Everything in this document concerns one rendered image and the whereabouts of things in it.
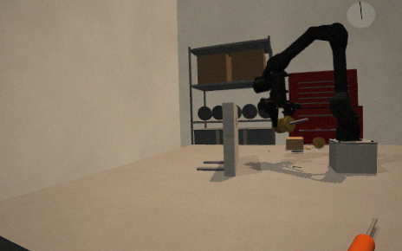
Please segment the brass door knob with spindle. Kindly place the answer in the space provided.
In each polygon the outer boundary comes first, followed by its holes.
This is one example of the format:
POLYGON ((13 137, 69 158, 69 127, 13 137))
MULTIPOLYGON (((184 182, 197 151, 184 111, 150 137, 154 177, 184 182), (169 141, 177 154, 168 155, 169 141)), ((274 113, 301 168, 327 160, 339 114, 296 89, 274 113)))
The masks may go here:
POLYGON ((295 129, 295 124, 306 121, 308 118, 295 121, 292 117, 285 116, 283 119, 278 119, 277 127, 273 126, 273 128, 277 133, 292 132, 295 129))

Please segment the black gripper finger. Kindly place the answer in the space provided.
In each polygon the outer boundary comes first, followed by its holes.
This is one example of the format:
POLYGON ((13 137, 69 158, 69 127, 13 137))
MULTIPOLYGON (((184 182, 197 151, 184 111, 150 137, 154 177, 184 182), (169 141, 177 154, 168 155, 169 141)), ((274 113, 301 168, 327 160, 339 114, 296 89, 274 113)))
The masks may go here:
POLYGON ((287 110, 287 111, 282 111, 282 113, 284 114, 284 117, 286 115, 293 117, 294 113, 295 113, 296 109, 291 109, 291 110, 287 110))
POLYGON ((277 127, 279 108, 271 108, 268 110, 264 110, 264 112, 266 112, 270 116, 274 127, 277 127))

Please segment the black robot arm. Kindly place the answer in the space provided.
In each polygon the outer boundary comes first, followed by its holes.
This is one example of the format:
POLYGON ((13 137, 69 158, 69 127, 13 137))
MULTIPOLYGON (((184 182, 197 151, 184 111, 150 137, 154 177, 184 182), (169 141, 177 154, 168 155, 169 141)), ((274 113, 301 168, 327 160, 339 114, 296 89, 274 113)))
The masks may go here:
POLYGON ((336 140, 343 142, 362 141, 360 139, 360 122, 358 122, 360 116, 353 111, 347 91, 347 38, 347 30, 341 23, 308 28, 303 35, 284 51, 267 60, 263 76, 255 78, 253 83, 254 91, 262 93, 275 87, 286 87, 285 77, 288 77, 289 74, 284 69, 289 65, 290 61, 313 41, 329 41, 334 61, 334 97, 329 97, 329 109, 339 122, 336 127, 336 140))

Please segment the orange-handled screwdriver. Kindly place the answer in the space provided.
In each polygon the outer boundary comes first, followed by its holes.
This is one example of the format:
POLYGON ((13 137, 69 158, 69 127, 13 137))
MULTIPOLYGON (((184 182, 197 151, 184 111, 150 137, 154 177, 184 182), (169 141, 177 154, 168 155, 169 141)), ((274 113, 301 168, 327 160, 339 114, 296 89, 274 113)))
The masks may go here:
POLYGON ((374 217, 366 235, 357 235, 347 251, 374 251, 375 242, 371 237, 371 234, 377 221, 378 219, 374 217))

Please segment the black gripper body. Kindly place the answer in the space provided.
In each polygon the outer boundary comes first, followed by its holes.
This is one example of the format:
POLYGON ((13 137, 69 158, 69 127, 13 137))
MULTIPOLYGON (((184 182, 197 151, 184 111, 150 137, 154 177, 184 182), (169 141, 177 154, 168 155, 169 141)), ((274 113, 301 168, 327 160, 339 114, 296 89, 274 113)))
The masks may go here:
MULTIPOLYGON (((269 93, 270 95, 272 94, 272 100, 264 100, 258 103, 257 109, 258 110, 264 110, 266 107, 266 110, 271 109, 271 108, 285 108, 283 111, 291 110, 291 109, 296 109, 299 108, 301 109, 301 104, 299 102, 291 102, 289 103, 289 100, 287 100, 287 95, 289 91, 286 90, 286 87, 275 87, 271 89, 271 92, 269 93), (279 103, 279 104, 277 104, 279 103), (278 106, 278 105, 284 105, 284 106, 278 106), (294 108, 294 106, 296 108, 294 108)), ((299 110, 296 109, 296 110, 299 110)))

